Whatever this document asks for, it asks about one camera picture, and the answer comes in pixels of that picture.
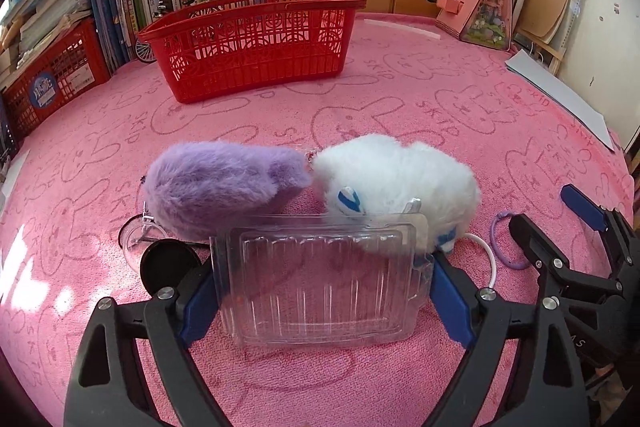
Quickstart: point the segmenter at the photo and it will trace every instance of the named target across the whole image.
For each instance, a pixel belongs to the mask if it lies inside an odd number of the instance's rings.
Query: blue gripper pad
[[[576,216],[591,227],[591,230],[604,232],[607,229],[603,211],[573,185],[569,184],[562,187],[560,198]]]
[[[449,338],[465,349],[472,347],[476,336],[471,329],[471,313],[438,261],[433,264],[430,297]]]
[[[216,313],[218,313],[218,299],[213,286],[213,272],[211,272],[184,308],[182,330],[178,337],[186,348],[204,338]]]

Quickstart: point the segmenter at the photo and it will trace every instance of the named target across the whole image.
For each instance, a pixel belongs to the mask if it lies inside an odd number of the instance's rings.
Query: purple plush toy
[[[160,225],[206,241],[240,216],[280,211],[310,184],[305,154],[288,147],[192,142],[151,164],[143,192]]]

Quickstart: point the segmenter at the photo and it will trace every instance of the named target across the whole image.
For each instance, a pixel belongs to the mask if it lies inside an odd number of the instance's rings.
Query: bolt
[[[496,293],[493,288],[480,288],[478,295],[483,301],[493,301],[496,297]]]
[[[111,297],[103,297],[98,301],[98,309],[99,310],[108,310],[111,308]]]
[[[160,288],[158,290],[158,298],[161,301],[168,301],[174,295],[175,295],[175,290],[171,288],[171,286],[165,286],[164,288]]]
[[[556,308],[558,308],[558,303],[553,297],[545,297],[544,299],[542,299],[542,305],[547,310],[555,310]]]

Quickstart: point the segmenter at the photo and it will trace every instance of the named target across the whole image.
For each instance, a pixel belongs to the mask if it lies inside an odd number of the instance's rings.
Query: blue round sticker
[[[50,73],[40,73],[29,88],[29,100],[36,109],[43,109],[53,103],[58,94],[58,83]]]

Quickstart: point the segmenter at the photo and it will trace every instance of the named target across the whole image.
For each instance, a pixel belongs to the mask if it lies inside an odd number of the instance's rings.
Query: pink tablecloth
[[[169,144],[225,139],[321,148],[369,132],[423,140],[468,163],[482,190],[471,230],[488,237],[495,214],[526,212],[575,269],[607,274],[600,240],[559,200],[573,182],[631,219],[632,179],[571,115],[504,67],[507,54],[463,44],[428,20],[387,16],[440,40],[359,17],[337,79],[180,105],[156,65],[129,64],[63,107],[27,140],[30,149],[1,219],[0,346],[34,403],[62,423],[66,383],[84,325],[100,296],[145,297],[116,242],[140,211],[139,180]],[[319,210],[310,194],[289,210]],[[520,257],[506,226],[499,242]],[[484,253],[459,242],[452,262],[482,285]],[[536,273],[498,268],[504,297],[532,302]],[[142,356],[162,417],[176,422],[147,343]],[[326,351],[242,351],[216,321],[193,356],[237,427],[418,426],[453,374],[462,348],[431,304],[407,341]],[[500,400],[508,345],[480,420]]]

